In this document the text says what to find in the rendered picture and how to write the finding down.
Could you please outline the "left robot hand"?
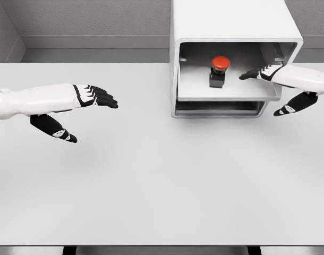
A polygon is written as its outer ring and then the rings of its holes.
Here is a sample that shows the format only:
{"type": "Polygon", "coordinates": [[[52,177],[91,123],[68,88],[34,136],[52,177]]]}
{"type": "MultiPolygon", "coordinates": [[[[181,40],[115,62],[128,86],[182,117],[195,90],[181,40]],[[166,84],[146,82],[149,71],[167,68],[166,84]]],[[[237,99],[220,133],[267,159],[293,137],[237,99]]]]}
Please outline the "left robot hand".
{"type": "Polygon", "coordinates": [[[91,85],[71,83],[35,87],[20,91],[19,112],[30,116],[30,124],[45,134],[76,143],[61,123],[48,114],[68,112],[92,105],[118,108],[118,102],[106,90],[91,85]]]}

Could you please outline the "grey cabinet drawer tray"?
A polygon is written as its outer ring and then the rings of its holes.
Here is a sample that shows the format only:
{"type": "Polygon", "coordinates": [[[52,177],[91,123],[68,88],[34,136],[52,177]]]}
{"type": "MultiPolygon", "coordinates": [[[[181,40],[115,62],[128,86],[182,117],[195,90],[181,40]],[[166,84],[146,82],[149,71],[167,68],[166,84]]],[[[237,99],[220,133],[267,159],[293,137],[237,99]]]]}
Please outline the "grey cabinet drawer tray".
{"type": "Polygon", "coordinates": [[[178,101],[175,114],[257,116],[264,101],[178,101]]]}
{"type": "Polygon", "coordinates": [[[209,84],[210,64],[195,64],[191,61],[179,64],[177,95],[179,101],[278,101],[283,89],[272,82],[247,79],[241,74],[260,64],[250,64],[231,59],[222,88],[209,84]]]}

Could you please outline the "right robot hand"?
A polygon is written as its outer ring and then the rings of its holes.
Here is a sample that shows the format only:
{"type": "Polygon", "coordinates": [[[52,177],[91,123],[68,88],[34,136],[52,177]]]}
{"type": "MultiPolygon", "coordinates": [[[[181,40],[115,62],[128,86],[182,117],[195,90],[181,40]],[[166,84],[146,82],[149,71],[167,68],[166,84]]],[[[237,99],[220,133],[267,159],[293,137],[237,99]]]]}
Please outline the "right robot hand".
{"type": "Polygon", "coordinates": [[[314,105],[318,101],[318,94],[322,92],[320,74],[319,71],[295,65],[273,64],[247,71],[239,79],[260,79],[283,87],[300,89],[300,94],[273,113],[277,117],[297,113],[314,105]]]}

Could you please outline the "red button load switch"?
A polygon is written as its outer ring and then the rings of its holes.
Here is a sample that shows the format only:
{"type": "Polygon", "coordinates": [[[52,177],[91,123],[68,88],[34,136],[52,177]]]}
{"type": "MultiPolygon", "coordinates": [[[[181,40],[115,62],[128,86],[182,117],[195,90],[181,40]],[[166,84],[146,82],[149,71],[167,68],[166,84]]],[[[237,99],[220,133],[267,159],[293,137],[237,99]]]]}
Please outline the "red button load switch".
{"type": "Polygon", "coordinates": [[[225,56],[216,56],[212,59],[211,64],[209,86],[211,88],[222,88],[225,83],[226,71],[231,63],[225,56]]]}

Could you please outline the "white tabletop storage cabinet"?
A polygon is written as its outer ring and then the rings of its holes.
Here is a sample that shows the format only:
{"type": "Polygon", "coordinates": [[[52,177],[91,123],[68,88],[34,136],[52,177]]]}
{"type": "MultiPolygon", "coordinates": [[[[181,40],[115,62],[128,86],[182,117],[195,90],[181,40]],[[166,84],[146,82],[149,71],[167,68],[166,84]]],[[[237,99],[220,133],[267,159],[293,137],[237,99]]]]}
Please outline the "white tabletop storage cabinet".
{"type": "Polygon", "coordinates": [[[179,64],[210,64],[216,56],[261,66],[290,64],[303,45],[285,0],[172,0],[170,85],[174,117],[259,117],[175,114],[179,64]]]}

